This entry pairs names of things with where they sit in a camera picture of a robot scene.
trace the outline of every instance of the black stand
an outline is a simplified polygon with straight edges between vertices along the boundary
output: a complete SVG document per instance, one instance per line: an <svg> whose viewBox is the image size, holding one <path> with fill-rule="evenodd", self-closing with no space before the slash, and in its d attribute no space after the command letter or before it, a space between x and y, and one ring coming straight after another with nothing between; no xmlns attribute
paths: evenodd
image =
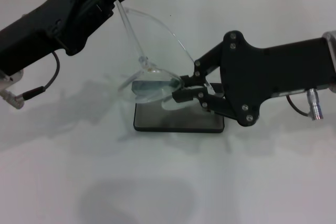
<svg viewBox="0 0 336 224"><path fill-rule="evenodd" d="M204 111L199 103L180 110L167 111L161 101L137 104L134 128L143 132L221 133L224 118Z"/></svg>

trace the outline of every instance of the white surface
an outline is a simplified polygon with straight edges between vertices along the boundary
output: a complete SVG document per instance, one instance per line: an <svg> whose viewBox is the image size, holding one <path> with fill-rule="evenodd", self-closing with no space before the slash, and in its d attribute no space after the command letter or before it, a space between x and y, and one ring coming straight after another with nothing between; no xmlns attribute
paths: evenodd
<svg viewBox="0 0 336 224"><path fill-rule="evenodd" d="M1 27L43 1L0 0ZM270 47L336 28L336 0L125 5L164 21L195 59L232 29ZM1 223L336 223L335 94L320 92L320 122L277 98L253 127L226 120L223 134L138 133L133 106L115 99L112 84L123 33L115 14L80 54L59 51L50 90L22 111L0 103ZM54 67L52 57L38 61L14 91L44 84ZM308 109L304 94L293 100Z"/></svg>

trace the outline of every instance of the screw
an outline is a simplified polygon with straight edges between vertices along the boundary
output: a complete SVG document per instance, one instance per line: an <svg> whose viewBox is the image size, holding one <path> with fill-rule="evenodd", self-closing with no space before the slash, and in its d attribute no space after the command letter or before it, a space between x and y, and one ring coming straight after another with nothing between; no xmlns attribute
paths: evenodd
<svg viewBox="0 0 336 224"><path fill-rule="evenodd" d="M248 111L248 106L246 105L246 104L244 104L243 106L241 106L242 107L242 110L244 110L244 111Z"/></svg>
<svg viewBox="0 0 336 224"><path fill-rule="evenodd" d="M246 120L247 120L247 122L252 122L253 121L253 116L252 115L247 115Z"/></svg>

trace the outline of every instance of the metal connector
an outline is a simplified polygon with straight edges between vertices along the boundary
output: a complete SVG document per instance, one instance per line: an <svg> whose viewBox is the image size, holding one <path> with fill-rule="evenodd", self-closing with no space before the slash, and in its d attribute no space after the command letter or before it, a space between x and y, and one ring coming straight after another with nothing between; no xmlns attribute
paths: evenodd
<svg viewBox="0 0 336 224"><path fill-rule="evenodd" d="M21 109L25 105L25 100L22 96L16 96L10 91L2 90L0 91L0 96L11 106L16 109Z"/></svg>
<svg viewBox="0 0 336 224"><path fill-rule="evenodd" d="M310 107L309 114L311 116L311 119L313 121L323 119L319 95L317 94L316 89L310 89L307 91L307 99Z"/></svg>

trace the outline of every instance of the wire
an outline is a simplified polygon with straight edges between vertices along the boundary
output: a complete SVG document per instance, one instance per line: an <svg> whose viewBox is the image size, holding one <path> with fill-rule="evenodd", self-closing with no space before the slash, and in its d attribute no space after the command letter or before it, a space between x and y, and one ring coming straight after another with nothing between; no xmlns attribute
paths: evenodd
<svg viewBox="0 0 336 224"><path fill-rule="evenodd" d="M41 86L41 87L38 87L38 88L35 88L35 89L32 89L32 90L29 90L27 92L24 92L21 95L18 95L17 98L22 97L25 101L27 101L31 98L34 98L35 96L45 92L50 87L50 85L55 81L55 79L57 78L58 73L59 73L60 63L59 63L59 59L58 59L57 54L55 52L52 52L52 55L54 56L54 58L56 60L56 71L55 71L53 77L50 79L50 81L48 81L48 83L44 87Z"/></svg>
<svg viewBox="0 0 336 224"><path fill-rule="evenodd" d="M59 73L59 68L60 68L60 63L59 63L59 59L58 56L55 52L52 52L52 55L55 57L56 60L56 71L54 73L54 76L50 79L50 81L44 86L44 90L46 91L47 88L50 87L50 85L56 80L58 73Z"/></svg>
<svg viewBox="0 0 336 224"><path fill-rule="evenodd" d="M294 103L292 102L292 100L291 100L291 98L289 97L289 95L287 95L286 98L287 98L287 101L289 102L289 105L291 105L291 107L292 107L296 112L298 112L300 115L309 117L309 114L308 114L308 113L304 113L303 111L299 110L298 107L296 107L296 106L294 105Z"/></svg>

